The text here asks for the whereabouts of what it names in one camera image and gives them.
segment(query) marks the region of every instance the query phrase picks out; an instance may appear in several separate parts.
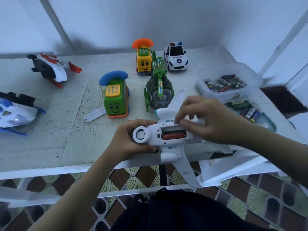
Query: battery compartment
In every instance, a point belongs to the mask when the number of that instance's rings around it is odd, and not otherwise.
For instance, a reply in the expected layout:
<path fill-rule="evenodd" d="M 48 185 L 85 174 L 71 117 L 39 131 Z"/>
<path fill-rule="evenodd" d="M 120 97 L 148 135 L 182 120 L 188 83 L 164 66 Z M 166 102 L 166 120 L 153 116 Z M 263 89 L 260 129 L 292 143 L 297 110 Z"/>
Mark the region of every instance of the battery compartment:
<path fill-rule="evenodd" d="M 187 138 L 187 132 L 180 126 L 164 127 L 161 128 L 162 140 L 175 140 Z"/>

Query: tiled floor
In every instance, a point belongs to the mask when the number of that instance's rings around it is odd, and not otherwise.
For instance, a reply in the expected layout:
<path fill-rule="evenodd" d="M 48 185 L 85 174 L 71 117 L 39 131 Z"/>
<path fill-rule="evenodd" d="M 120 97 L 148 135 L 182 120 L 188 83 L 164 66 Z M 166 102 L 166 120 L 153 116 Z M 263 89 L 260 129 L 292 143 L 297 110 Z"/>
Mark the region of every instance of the tiled floor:
<path fill-rule="evenodd" d="M 191 163 L 195 174 L 200 173 L 198 162 Z M 27 189 L 63 195 L 84 173 L 36 177 Z M 160 186 L 159 166 L 114 170 L 102 187 L 102 192 Z M 173 165 L 166 165 L 167 184 L 185 183 Z M 14 187 L 18 180 L 0 181 L 2 186 Z M 308 198 L 290 177 L 278 174 L 255 174 L 234 177 L 219 187 L 194 189 L 230 208 L 242 219 L 263 228 L 285 231 L 308 229 Z M 147 201 L 154 193 L 143 196 Z M 98 198 L 88 213 L 82 231 L 109 230 L 120 214 L 132 204 L 133 196 Z M 8 209 L 0 204 L 0 231 L 24 231 L 48 209 L 49 205 Z"/>

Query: airplane wing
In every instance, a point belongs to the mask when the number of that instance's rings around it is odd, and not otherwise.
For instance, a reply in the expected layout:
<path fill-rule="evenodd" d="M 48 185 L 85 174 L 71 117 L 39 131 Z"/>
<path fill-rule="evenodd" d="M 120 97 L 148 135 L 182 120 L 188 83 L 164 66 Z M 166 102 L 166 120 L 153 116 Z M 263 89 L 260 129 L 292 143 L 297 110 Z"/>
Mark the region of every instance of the airplane wing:
<path fill-rule="evenodd" d="M 172 149 L 170 149 L 170 147 L 160 148 L 163 151 L 160 155 L 162 163 L 172 163 L 185 179 L 187 184 L 194 188 L 202 188 L 185 155 L 184 145 L 178 145 Z"/>
<path fill-rule="evenodd" d="M 172 98 L 172 101 L 170 102 L 167 108 L 167 109 L 173 110 L 174 112 L 172 112 L 172 115 L 168 117 L 167 119 L 161 118 L 158 123 L 165 123 L 166 120 L 169 120 L 169 121 L 174 120 L 175 115 L 177 114 L 177 112 L 179 111 L 183 103 L 185 91 L 186 89 L 182 89 L 178 91 L 178 93 L 175 94 L 175 96 Z"/>

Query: plastic container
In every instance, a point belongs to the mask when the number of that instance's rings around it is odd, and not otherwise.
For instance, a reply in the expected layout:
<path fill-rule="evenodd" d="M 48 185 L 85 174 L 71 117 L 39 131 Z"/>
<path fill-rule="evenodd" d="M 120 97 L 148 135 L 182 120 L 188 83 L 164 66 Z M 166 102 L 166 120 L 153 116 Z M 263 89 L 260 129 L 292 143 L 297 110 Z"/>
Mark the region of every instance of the plastic container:
<path fill-rule="evenodd" d="M 235 74 L 245 83 L 246 87 L 225 92 L 211 91 L 203 82 L 204 79 L 210 78 L 211 82 L 217 83 L 223 75 Z M 227 101 L 235 98 L 248 97 L 252 91 L 262 85 L 262 77 L 254 72 L 249 66 L 244 63 L 236 62 L 223 66 L 203 68 L 197 74 L 196 86 L 200 94 L 207 98 L 217 98 L 220 101 Z"/>

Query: white police car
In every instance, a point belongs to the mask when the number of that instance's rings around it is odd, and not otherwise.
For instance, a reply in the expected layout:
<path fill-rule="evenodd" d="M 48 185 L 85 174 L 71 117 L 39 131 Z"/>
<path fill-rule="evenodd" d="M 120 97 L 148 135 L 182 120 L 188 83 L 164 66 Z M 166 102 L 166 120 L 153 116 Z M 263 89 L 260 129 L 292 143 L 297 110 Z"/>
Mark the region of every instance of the white police car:
<path fill-rule="evenodd" d="M 188 58 L 185 54 L 186 51 L 183 50 L 182 42 L 170 43 L 164 51 L 164 59 L 167 62 L 167 68 L 170 70 L 187 69 Z"/>

